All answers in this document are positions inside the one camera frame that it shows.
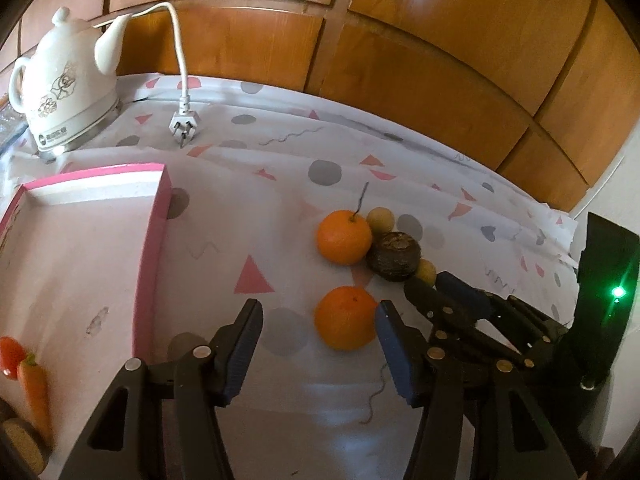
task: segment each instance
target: flower pattern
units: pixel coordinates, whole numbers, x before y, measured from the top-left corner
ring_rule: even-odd
[[[51,92],[55,95],[56,99],[64,99],[69,97],[76,88],[76,65],[71,62],[67,62],[62,74],[58,76],[53,85],[51,86]]]
[[[40,106],[38,107],[38,115],[46,117],[52,114],[58,108],[58,104],[48,95],[40,98]]]

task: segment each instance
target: mandarin orange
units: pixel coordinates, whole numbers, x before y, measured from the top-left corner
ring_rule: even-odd
[[[357,286],[339,286],[322,298],[314,324],[322,340],[334,350],[355,350],[376,336],[371,295]]]
[[[334,211],[318,226],[316,245],[320,254],[339,265],[353,265],[367,254],[373,236],[367,221],[353,211]]]

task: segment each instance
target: taro root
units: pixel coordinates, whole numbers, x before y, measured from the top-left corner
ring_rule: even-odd
[[[367,267],[389,282],[404,282],[420,263],[420,245],[407,233],[391,231],[374,238]]]
[[[2,429],[29,468],[36,475],[41,474],[49,461],[50,451],[35,428],[21,418],[10,418],[2,423]]]

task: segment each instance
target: kettle spout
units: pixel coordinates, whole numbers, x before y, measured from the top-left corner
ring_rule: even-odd
[[[94,57],[98,70],[104,75],[116,72],[122,54],[124,30],[131,14],[118,16],[98,41],[95,42]]]

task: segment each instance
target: power cord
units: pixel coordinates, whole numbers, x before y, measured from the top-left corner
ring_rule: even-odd
[[[197,112],[191,110],[191,98],[189,96],[189,81],[187,72],[187,63],[184,60],[184,51],[182,50],[182,35],[180,34],[180,21],[178,20],[178,13],[175,11],[175,7],[169,2],[160,2],[148,9],[141,10],[140,12],[133,13],[132,18],[144,16],[152,12],[153,10],[164,7],[169,11],[171,16],[172,25],[174,27],[174,46],[175,57],[178,60],[178,68],[180,69],[180,78],[182,79],[182,94],[178,102],[178,111],[174,113],[171,119],[169,128],[172,130],[175,139],[180,143],[182,148],[185,144],[190,142],[196,135],[196,127],[200,122],[200,117]],[[106,22],[98,23],[94,25],[94,28],[100,28],[105,25],[113,23],[113,20],[107,20]]]

